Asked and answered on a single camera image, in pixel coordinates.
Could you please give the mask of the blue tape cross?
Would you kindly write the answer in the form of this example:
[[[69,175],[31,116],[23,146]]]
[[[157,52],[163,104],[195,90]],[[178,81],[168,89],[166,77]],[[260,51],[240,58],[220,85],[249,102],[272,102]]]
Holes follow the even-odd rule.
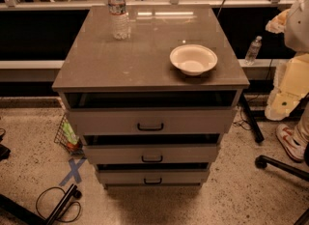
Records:
[[[81,177],[79,174],[79,168],[83,165],[86,161],[85,157],[81,157],[78,160],[71,158],[69,160],[70,170],[66,174],[66,176],[60,181],[60,186],[65,186],[71,179],[74,179],[76,183],[81,183]]]

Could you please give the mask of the clear plastic water bottle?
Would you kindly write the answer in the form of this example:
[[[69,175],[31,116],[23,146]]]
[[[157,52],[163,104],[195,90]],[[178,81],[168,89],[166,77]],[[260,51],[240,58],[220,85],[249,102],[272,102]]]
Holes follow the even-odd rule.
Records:
[[[116,40],[128,37],[128,17],[126,0],[108,0],[108,9],[111,15],[112,34]]]

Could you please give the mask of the black stand leg left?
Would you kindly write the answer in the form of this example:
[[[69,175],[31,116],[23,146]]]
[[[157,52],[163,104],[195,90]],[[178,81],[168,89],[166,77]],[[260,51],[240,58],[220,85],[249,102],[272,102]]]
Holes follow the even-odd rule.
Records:
[[[70,208],[71,204],[68,201],[71,197],[80,199],[81,192],[77,189],[75,184],[72,184],[70,188],[64,193],[64,196],[59,201],[48,218],[43,218],[41,215],[34,214],[21,205],[17,204],[8,197],[0,194],[0,209],[10,213],[12,216],[26,223],[27,225],[53,225],[54,222],[64,222],[61,217]]]

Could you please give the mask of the grey top drawer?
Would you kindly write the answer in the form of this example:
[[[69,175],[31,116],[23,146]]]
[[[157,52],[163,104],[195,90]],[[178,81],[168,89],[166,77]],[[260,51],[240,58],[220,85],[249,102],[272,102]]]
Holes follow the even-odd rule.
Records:
[[[71,109],[78,135],[203,134],[228,132],[236,109]]]

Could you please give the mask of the grey drawer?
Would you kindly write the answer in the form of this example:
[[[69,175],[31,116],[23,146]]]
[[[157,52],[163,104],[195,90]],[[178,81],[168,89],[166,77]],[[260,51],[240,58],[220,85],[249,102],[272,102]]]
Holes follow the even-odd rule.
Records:
[[[215,145],[131,145],[85,146],[85,156],[92,164],[195,163],[213,162]]]
[[[236,109],[71,109],[78,135],[203,134],[228,132]]]
[[[195,171],[96,171],[99,181],[105,185],[129,184],[199,184],[209,175],[209,170]]]

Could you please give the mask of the black chair leg right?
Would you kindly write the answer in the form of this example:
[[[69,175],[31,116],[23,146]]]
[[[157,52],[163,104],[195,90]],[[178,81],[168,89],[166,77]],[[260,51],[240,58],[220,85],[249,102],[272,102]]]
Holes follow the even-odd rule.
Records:
[[[259,155],[255,159],[255,166],[260,169],[265,169],[268,165],[272,165],[276,168],[279,168],[287,173],[290,173],[294,176],[297,176],[307,182],[309,182],[309,173],[293,166],[290,166],[286,163],[278,161],[274,158],[268,157],[266,155]],[[306,212],[295,222],[294,225],[306,225],[309,221],[309,208]]]

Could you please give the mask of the black stand leg behind cabinet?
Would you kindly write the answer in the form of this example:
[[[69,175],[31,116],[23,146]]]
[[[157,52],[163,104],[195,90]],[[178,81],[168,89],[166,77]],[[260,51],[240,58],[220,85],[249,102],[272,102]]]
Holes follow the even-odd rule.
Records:
[[[250,106],[249,106],[248,101],[246,100],[244,94],[240,95],[239,101],[240,101],[240,103],[243,107],[244,113],[247,116],[248,122],[251,125],[252,131],[253,131],[253,134],[254,134],[255,142],[258,143],[258,144],[262,143],[264,141],[264,136],[263,136],[254,116],[253,116],[253,113],[250,109]]]

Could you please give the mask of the grey middle drawer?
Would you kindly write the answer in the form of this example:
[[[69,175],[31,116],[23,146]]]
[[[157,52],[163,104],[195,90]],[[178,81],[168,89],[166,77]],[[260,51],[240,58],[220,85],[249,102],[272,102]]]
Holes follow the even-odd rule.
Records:
[[[131,145],[85,146],[85,156],[92,164],[195,163],[213,162],[215,145]]]

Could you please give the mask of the small water bottle on ledge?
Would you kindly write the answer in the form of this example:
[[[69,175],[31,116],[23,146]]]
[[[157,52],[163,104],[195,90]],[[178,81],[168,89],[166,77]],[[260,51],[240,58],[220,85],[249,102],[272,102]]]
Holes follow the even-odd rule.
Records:
[[[262,46],[262,37],[257,36],[255,40],[250,44],[247,53],[245,55],[245,64],[251,66],[254,64],[258,53]]]

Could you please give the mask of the grey bottom drawer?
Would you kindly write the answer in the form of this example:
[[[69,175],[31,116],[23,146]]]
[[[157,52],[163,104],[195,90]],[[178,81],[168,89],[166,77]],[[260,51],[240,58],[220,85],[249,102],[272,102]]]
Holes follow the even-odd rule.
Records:
[[[129,184],[199,184],[209,175],[209,170],[195,171],[96,171],[99,181],[105,185]]]

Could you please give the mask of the person in white clothes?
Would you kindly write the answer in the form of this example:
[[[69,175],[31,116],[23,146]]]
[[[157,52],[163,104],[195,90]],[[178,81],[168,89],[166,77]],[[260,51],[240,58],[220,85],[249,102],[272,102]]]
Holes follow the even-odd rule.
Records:
[[[295,52],[287,63],[280,62],[273,78],[265,116],[272,121],[289,117],[309,94],[309,0],[295,0],[292,6],[267,23],[266,30],[284,34],[285,45]],[[295,162],[308,160],[309,107],[298,124],[289,128],[280,124],[276,136],[288,156]]]

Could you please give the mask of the grey drawer cabinet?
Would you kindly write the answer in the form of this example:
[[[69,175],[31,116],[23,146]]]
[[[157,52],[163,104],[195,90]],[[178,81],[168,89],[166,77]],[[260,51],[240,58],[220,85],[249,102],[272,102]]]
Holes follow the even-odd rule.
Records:
[[[208,5],[135,5],[127,9],[130,36],[111,34],[105,7],[93,7],[53,83],[71,109],[232,109],[249,82]],[[189,76],[170,62],[171,51],[198,44],[216,66]],[[225,133],[78,135],[85,146],[215,145]],[[92,164],[96,171],[210,170],[212,162]]]

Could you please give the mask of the white paper bowl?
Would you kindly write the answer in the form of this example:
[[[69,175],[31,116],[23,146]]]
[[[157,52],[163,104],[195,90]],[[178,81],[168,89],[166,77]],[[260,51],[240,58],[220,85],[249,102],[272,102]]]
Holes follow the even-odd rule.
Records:
[[[212,70],[217,64],[217,56],[212,50],[202,45],[186,44],[171,51],[170,62],[182,73],[197,76]]]

